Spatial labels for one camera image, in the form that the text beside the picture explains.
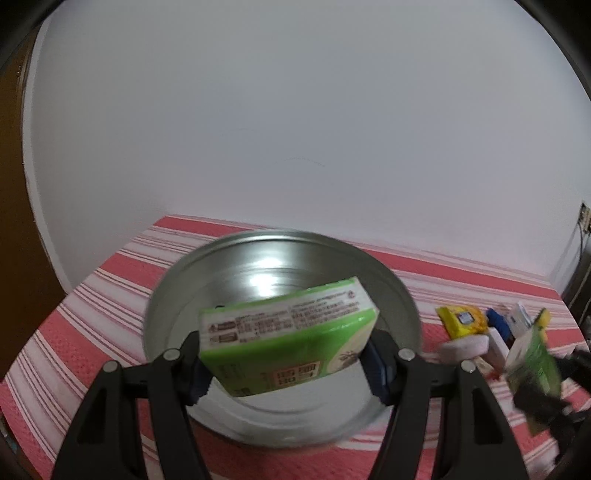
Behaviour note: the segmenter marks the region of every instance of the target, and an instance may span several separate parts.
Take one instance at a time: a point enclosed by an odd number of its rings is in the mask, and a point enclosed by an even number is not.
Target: metal bowl
[[[420,349],[421,326],[398,277],[369,254],[297,231],[253,231],[220,238],[172,266],[154,290],[144,322],[153,360],[198,328],[199,310],[253,301],[357,277],[380,310],[377,327],[400,347]],[[362,430],[384,407],[359,363],[316,381],[252,397],[229,396],[215,380],[189,415],[232,440],[266,447],[331,443]]]

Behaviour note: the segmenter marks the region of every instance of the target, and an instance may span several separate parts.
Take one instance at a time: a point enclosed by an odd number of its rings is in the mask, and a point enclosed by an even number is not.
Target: silver bolt
[[[476,364],[472,360],[463,360],[460,367],[462,367],[464,372],[468,372],[469,374],[476,370]]]
[[[416,355],[410,348],[401,348],[398,351],[398,356],[402,360],[406,360],[407,362],[410,362],[413,358],[415,358]]]
[[[169,348],[164,352],[164,359],[168,360],[169,362],[175,361],[177,358],[181,356],[181,352],[177,348]]]
[[[108,374],[117,370],[119,363],[115,360],[109,360],[106,364],[103,365],[103,371],[107,372]]]

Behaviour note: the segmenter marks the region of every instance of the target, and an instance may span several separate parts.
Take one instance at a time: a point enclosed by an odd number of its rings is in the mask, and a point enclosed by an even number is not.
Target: white wall
[[[591,105],[512,0],[68,0],[37,52],[27,164],[65,284],[174,212],[564,286]]]

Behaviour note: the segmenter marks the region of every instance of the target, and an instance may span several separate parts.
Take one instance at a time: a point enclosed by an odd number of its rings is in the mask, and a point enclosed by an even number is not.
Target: electrical outlet
[[[585,202],[581,203],[579,225],[583,229],[583,233],[591,233],[591,209],[585,204]]]

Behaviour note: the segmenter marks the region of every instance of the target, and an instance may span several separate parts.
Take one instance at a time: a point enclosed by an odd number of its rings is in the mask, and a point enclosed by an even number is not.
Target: table
[[[52,312],[25,345],[0,384],[0,407],[23,451],[44,479],[49,479],[61,441],[87,388],[108,359],[124,366],[145,362],[142,315],[152,289],[181,256],[229,233],[254,228],[219,220],[166,216],[136,236],[97,268]],[[586,346],[560,296],[542,277],[481,262],[411,248],[359,245],[391,268],[407,286],[420,313],[423,356],[437,361],[437,347],[448,340],[435,308],[472,304],[503,308],[521,300],[530,314],[549,309],[548,346],[570,353]],[[531,437],[503,380],[489,380],[517,438],[532,475],[551,467],[555,441],[543,433]],[[591,404],[574,382],[563,395],[576,409]],[[146,402],[139,406],[142,448],[152,480],[162,478]],[[263,452],[225,442],[194,429],[214,478],[232,480],[365,479],[384,435],[387,416],[367,431],[325,450],[290,455]],[[430,477],[439,425],[439,403],[431,402],[417,478]]]

